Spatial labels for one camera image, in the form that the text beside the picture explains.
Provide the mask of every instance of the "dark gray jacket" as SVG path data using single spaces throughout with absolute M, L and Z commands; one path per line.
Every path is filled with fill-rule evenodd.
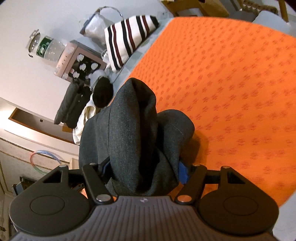
M 79 167 L 110 156 L 113 195 L 167 195 L 179 183 L 181 148 L 194 133 L 178 110 L 156 113 L 156 97 L 142 81 L 127 80 L 112 104 L 89 119 L 79 148 Z

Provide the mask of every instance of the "plastic bag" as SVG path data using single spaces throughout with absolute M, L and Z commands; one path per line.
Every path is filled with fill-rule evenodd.
M 106 19 L 103 15 L 101 15 L 101 10 L 104 8 L 114 9 L 123 18 L 121 12 L 116 8 L 107 7 L 107 6 L 98 8 L 97 11 L 95 11 L 95 13 L 84 23 L 80 33 L 85 37 L 100 40 L 101 44 L 105 46 L 106 40 L 105 40 L 104 30 L 105 28 L 114 24 L 114 22 Z

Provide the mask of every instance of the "bed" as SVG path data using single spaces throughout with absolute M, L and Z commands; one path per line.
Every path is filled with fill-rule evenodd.
M 157 111 L 178 109 L 194 122 L 188 162 L 232 166 L 279 206 L 295 199 L 295 38 L 231 19 L 167 19 L 110 75 L 114 93 L 129 77 L 154 91 Z M 296 216 L 285 231 L 284 207 L 274 232 L 293 241 Z

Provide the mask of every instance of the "white cloth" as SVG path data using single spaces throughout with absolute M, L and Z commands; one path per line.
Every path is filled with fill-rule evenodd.
M 96 114 L 96 106 L 92 100 L 92 95 L 93 94 L 91 94 L 89 102 L 87 102 L 81 115 L 79 116 L 76 128 L 73 129 L 73 140 L 76 145 L 80 145 L 81 134 L 85 123 Z
M 96 70 L 95 72 L 93 72 L 89 78 L 90 78 L 90 84 L 89 84 L 89 87 L 91 89 L 92 92 L 94 92 L 94 88 L 99 80 L 99 78 L 101 77 L 108 77 L 107 76 L 107 73 L 102 70 L 102 69 L 98 69 Z

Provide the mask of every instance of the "black and white striped pillow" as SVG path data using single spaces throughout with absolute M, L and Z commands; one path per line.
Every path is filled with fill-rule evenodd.
M 149 15 L 132 16 L 105 28 L 109 62 L 113 71 L 119 70 L 149 33 L 159 23 Z

